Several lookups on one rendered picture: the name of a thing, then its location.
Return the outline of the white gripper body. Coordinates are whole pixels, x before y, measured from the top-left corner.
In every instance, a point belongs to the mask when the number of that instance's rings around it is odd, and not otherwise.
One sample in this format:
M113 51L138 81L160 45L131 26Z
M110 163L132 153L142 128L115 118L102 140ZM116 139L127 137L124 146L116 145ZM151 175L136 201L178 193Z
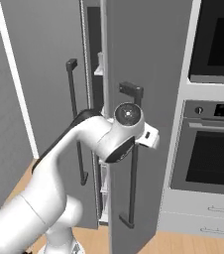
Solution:
M158 147L160 143L160 134L158 130L155 130L152 132L150 142L151 142L151 147L153 149L156 149Z

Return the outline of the large grey fridge door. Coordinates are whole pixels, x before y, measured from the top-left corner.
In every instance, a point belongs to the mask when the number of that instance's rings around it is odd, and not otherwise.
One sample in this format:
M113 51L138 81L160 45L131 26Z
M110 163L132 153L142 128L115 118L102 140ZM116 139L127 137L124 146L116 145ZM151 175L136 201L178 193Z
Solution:
M107 0L109 108L131 98L128 81L144 89L146 121L160 132L156 149L139 148L135 227L129 212L131 158L110 167L110 254L137 254L156 234L192 0Z

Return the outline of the black built-in microwave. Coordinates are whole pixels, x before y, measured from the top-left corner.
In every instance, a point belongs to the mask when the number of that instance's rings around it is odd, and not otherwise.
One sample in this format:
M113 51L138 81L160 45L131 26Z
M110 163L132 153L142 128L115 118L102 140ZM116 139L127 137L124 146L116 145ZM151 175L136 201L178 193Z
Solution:
M224 84L224 0L201 0L188 78Z

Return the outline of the white drawer front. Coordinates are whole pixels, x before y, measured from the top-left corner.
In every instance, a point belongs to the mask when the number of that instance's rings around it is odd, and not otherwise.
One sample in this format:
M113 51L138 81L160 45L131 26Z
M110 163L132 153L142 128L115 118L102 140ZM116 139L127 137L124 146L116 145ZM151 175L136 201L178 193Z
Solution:
M222 212L207 210L211 205L224 207L224 194L166 190L162 211L224 218Z
M189 215L183 213L162 212L158 230L194 234L206 237L224 238L223 235L201 232L200 227L219 228L224 231L224 219L209 216Z

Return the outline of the white oven cabinet housing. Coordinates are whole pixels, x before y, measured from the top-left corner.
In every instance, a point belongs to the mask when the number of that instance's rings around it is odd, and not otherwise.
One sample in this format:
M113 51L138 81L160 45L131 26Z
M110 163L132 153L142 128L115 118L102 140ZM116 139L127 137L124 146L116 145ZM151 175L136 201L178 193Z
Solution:
M166 174L165 174L162 204L163 204L163 197L164 197L165 191L172 190L172 188L169 186L170 175L172 171L172 163L173 163L174 154L175 154L175 145L177 140L177 134L179 131L179 125L181 123L182 108L183 108L184 102L187 99L205 100L205 101L214 100L214 101L224 102L224 84L196 83L196 82L191 82L188 79L188 71L189 71L190 60L192 56L193 42L195 38L197 19L198 19L199 10L200 10L200 3L201 3L201 0L193 0L191 5L191 13L189 16L188 31L187 31L187 37L186 37L186 43L185 43L185 51L183 56L180 82L179 82L179 88L177 92L177 101L176 101L176 107L175 107L173 125L172 125L171 137L170 137L170 144L169 144L169 150L168 150L168 162L167 162L167 168L166 168Z

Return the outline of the steel built-in oven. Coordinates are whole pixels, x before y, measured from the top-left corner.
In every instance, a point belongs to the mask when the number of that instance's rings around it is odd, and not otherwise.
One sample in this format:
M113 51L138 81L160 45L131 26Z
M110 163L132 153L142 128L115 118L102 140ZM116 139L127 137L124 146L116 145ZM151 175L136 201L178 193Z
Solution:
M203 108L200 115L194 111L197 106ZM224 127L224 102L184 102L169 186L224 194L224 132L190 128L189 122Z

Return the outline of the fridge interior with white shelves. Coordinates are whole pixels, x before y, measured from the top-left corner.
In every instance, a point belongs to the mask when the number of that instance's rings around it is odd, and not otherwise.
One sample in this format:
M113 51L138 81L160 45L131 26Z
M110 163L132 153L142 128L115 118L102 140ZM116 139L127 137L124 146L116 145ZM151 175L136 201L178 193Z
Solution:
M98 54L102 52L100 0L80 0L80 11L88 103L91 108L101 112L104 106L103 77L94 74L99 66ZM102 168L96 155L93 156L93 163L98 224L108 225L106 198L101 191Z

